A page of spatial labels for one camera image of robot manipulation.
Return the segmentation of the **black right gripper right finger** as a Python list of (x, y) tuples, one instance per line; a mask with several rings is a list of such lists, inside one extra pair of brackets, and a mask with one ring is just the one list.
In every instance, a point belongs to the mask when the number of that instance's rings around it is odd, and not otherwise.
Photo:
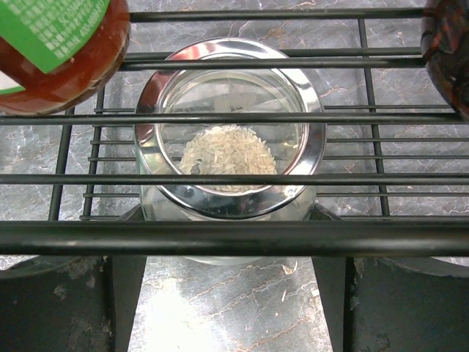
[(311, 260), (333, 351), (468, 350), (468, 258)]

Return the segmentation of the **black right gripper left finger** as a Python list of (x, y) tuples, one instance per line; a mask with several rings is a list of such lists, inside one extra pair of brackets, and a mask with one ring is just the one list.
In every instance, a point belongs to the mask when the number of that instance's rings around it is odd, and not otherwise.
[(41, 249), (39, 225), (4, 224), (2, 351), (127, 351), (144, 269), (141, 255)]

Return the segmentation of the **glass jar with white powder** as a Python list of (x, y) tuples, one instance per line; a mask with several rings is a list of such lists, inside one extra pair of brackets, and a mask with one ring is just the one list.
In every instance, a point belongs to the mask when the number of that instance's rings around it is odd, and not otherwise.
[[(160, 69), (136, 107), (142, 114), (307, 113), (322, 111), (298, 68)], [(141, 175), (312, 175), (322, 160), (323, 123), (150, 123), (134, 127)], [(143, 185), (147, 221), (308, 221), (314, 186)]]

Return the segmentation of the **sauce bottle yellow cap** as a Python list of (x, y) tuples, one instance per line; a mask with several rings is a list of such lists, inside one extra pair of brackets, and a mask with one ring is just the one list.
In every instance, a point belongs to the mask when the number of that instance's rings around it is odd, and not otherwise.
[(126, 1), (2, 1), (1, 111), (53, 114), (93, 96), (122, 64)]

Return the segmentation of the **chili sauce jar red lid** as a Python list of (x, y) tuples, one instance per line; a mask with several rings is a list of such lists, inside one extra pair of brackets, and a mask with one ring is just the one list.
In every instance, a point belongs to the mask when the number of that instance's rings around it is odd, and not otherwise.
[(428, 1), (421, 24), (421, 53), (443, 99), (468, 120), (468, 1)]

